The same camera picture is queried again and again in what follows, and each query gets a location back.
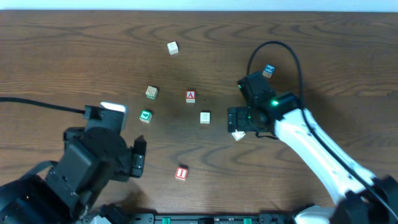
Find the plain engraved wooden block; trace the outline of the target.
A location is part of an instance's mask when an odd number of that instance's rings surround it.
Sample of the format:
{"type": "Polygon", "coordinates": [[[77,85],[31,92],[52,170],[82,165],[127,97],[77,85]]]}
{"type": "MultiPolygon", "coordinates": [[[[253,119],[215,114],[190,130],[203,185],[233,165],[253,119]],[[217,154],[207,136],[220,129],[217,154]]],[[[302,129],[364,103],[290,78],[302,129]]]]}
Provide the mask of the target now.
{"type": "Polygon", "coordinates": [[[201,112],[200,113],[200,123],[201,124],[210,124],[210,112],[201,112]]]}

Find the blue number 2 wooden block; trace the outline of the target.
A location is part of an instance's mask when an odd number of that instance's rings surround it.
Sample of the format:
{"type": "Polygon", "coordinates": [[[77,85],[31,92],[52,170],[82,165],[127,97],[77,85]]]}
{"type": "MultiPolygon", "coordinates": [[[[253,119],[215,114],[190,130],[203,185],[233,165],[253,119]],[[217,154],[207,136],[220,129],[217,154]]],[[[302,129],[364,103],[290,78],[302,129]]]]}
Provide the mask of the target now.
{"type": "Polygon", "coordinates": [[[262,72],[262,75],[266,78],[270,78],[275,72],[275,66],[267,64],[262,72]]]}

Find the red letter A wooden block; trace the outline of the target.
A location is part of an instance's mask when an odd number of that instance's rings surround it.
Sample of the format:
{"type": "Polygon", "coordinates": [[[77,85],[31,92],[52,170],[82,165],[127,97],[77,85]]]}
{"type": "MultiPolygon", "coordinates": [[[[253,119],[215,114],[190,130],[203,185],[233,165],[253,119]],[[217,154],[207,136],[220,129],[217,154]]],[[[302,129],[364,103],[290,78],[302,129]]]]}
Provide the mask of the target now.
{"type": "Polygon", "coordinates": [[[187,103],[195,103],[196,102],[196,91],[195,90],[187,90],[185,99],[187,103]]]}

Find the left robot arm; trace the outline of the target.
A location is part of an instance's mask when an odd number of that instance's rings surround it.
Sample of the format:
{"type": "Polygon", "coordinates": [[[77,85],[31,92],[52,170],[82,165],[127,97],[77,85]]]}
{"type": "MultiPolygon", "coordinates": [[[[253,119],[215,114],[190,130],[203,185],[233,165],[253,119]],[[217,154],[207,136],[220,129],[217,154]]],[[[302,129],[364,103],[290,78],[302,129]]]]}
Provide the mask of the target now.
{"type": "Polygon", "coordinates": [[[65,142],[59,161],[41,162],[1,186],[1,223],[73,223],[90,211],[109,181],[142,176],[143,136],[127,146],[107,128],[69,129],[65,142]]]}

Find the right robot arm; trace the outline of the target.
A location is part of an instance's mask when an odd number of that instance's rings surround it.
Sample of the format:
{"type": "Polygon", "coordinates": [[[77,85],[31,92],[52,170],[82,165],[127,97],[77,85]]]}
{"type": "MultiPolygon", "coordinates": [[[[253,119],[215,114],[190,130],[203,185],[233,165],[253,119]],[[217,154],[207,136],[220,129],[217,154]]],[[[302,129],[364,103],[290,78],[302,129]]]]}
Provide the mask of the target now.
{"type": "Polygon", "coordinates": [[[312,205],[294,223],[397,223],[397,182],[379,179],[337,145],[293,93],[228,109],[228,131],[271,133],[292,148],[325,186],[335,204],[312,205]]]}

